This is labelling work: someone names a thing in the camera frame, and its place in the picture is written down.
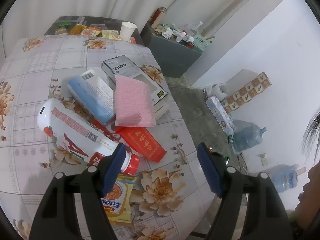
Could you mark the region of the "white cable box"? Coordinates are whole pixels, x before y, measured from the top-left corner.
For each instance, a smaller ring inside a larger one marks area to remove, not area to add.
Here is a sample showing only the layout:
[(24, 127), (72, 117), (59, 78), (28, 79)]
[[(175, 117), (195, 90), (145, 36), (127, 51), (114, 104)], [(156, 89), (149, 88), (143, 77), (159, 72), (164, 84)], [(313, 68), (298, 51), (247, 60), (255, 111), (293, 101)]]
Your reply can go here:
[(120, 55), (118, 57), (105, 60), (102, 63), (101, 68), (114, 83), (116, 83), (116, 75), (122, 75), (146, 83), (150, 90), (156, 120), (162, 117), (169, 109), (169, 105), (165, 100), (168, 92), (127, 56)]

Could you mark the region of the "white flat carton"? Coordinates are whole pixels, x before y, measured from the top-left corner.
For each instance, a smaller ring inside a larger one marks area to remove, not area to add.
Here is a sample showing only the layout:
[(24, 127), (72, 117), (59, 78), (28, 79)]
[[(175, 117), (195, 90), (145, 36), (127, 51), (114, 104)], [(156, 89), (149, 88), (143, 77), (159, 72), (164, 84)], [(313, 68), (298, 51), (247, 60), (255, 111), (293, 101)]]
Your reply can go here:
[(212, 96), (206, 100), (206, 105), (212, 112), (213, 116), (216, 118), (220, 127), (224, 133), (229, 136), (234, 134), (233, 120), (227, 114), (226, 110), (223, 108), (222, 104), (216, 96)]

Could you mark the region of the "blue white medicine box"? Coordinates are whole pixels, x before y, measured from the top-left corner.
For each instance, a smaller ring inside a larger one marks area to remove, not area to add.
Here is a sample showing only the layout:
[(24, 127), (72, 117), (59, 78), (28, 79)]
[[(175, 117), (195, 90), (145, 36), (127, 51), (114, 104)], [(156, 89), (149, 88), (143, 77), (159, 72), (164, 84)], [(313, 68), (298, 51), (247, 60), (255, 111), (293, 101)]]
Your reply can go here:
[(102, 125), (114, 118), (114, 91), (94, 70), (70, 79), (67, 85), (73, 98)]

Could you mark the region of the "orange brown bottle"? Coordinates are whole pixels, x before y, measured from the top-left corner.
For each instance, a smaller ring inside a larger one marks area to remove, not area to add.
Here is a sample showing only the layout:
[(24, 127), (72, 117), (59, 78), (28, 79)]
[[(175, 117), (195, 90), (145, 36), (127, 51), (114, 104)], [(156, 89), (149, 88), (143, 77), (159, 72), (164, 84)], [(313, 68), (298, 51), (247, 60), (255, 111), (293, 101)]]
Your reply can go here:
[(151, 28), (155, 29), (167, 12), (166, 7), (159, 7), (149, 20)]

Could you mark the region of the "red envelope packet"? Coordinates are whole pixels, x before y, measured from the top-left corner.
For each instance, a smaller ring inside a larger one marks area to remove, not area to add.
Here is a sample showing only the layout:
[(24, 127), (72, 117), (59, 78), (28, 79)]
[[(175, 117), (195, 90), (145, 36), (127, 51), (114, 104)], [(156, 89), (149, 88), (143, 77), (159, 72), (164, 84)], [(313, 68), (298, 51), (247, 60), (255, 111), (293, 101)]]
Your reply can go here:
[(167, 153), (144, 127), (119, 127), (116, 134), (120, 135), (133, 150), (155, 163), (159, 163)]

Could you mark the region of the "patterned tile box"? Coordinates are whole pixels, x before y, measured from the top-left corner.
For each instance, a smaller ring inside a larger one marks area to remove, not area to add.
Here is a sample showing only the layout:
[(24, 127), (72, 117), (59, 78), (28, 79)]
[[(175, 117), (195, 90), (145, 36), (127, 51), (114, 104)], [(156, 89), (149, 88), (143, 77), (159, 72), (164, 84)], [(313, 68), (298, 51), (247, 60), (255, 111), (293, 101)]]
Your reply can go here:
[(253, 98), (261, 94), (272, 85), (265, 72), (260, 73), (252, 81), (245, 84), (233, 94), (227, 96), (221, 104), (227, 114), (236, 111), (244, 104), (250, 102)]

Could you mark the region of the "white bottle red cap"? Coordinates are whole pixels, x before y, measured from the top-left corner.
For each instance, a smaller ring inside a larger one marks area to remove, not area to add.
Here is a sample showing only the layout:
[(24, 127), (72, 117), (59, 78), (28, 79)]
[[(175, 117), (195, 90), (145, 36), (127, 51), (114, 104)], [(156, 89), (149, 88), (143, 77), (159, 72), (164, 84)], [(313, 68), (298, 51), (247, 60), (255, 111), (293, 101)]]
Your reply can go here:
[(37, 125), (57, 145), (51, 161), (53, 166), (63, 161), (71, 165), (85, 162), (97, 166), (103, 157), (115, 153), (119, 145), (57, 99), (43, 104), (37, 115)]

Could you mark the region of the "white paper cup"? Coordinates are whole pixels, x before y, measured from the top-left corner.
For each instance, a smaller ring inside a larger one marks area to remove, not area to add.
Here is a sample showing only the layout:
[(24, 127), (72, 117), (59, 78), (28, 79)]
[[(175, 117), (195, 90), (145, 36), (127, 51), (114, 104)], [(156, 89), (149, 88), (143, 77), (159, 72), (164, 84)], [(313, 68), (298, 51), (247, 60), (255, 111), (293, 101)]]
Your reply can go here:
[(131, 22), (122, 22), (119, 37), (123, 41), (129, 41), (137, 26)]

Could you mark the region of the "yellow snack packet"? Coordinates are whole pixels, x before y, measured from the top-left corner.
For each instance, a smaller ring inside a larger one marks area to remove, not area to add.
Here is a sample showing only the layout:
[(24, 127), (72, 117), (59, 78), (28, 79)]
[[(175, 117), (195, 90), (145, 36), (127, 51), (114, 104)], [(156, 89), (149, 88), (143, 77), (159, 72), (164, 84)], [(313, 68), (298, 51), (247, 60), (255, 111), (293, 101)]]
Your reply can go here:
[(131, 224), (130, 195), (136, 177), (119, 174), (113, 189), (101, 199), (103, 208), (112, 224)]

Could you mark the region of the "blue water jug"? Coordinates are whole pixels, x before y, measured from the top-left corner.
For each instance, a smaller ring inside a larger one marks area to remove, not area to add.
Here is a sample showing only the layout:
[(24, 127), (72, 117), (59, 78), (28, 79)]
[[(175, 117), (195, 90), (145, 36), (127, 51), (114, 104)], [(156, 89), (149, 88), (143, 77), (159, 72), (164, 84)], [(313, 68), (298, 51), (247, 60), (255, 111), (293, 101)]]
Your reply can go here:
[(266, 127), (260, 128), (252, 122), (234, 120), (234, 134), (232, 148), (235, 154), (253, 148), (263, 142)]
[(296, 165), (277, 165), (267, 172), (278, 193), (297, 186), (298, 174)]

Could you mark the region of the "dark grey cabinet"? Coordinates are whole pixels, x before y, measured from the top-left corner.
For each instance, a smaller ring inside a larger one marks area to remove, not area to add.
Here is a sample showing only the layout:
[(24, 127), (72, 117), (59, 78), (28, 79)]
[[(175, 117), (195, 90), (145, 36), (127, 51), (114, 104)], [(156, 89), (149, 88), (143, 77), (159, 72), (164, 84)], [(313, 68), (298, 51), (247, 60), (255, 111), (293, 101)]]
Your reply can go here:
[(183, 43), (157, 35), (149, 23), (144, 26), (140, 35), (144, 45), (151, 50), (163, 75), (167, 77), (180, 78), (202, 55)]

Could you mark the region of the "pink bubble wrap pouch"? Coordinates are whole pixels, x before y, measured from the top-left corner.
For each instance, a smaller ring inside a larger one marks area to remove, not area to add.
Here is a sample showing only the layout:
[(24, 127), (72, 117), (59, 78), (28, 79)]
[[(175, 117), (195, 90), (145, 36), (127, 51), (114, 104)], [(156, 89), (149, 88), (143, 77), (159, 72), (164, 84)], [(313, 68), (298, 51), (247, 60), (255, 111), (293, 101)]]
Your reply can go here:
[(156, 125), (150, 90), (142, 81), (116, 75), (114, 107), (116, 126), (153, 127)]

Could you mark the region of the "floral tablecloth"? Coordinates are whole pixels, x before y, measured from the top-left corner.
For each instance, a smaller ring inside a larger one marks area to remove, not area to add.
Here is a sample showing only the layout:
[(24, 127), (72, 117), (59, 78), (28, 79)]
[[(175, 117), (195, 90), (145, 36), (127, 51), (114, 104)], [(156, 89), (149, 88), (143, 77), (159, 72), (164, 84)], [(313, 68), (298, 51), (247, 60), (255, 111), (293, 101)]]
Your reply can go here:
[[(106, 59), (126, 55), (135, 63), (154, 63), (144, 46), (84, 36), (45, 36), (17, 41), (1, 67), (1, 239), (26, 239), (40, 201), (57, 172), (79, 174), (85, 169), (80, 161), (55, 162), (56, 142), (74, 153), (84, 153), (84, 145), (100, 146), (105, 137), (101, 130), (85, 120), (72, 102), (68, 81), (85, 72), (107, 79), (101, 69)], [(73, 134), (47, 125), (39, 128), (37, 115), (50, 98), (64, 100), (78, 120)], [(159, 163), (141, 157), (137, 176), (149, 172), (151, 180), (171, 177), (172, 193), (168, 207), (153, 211), (145, 201), (135, 205), (134, 226), (117, 226), (120, 239), (134, 239), (143, 227), (165, 231), (166, 239), (186, 239), (204, 217), (214, 195), (196, 157), (196, 148), (171, 95), (166, 96), (169, 110), (149, 129), (165, 149)]]

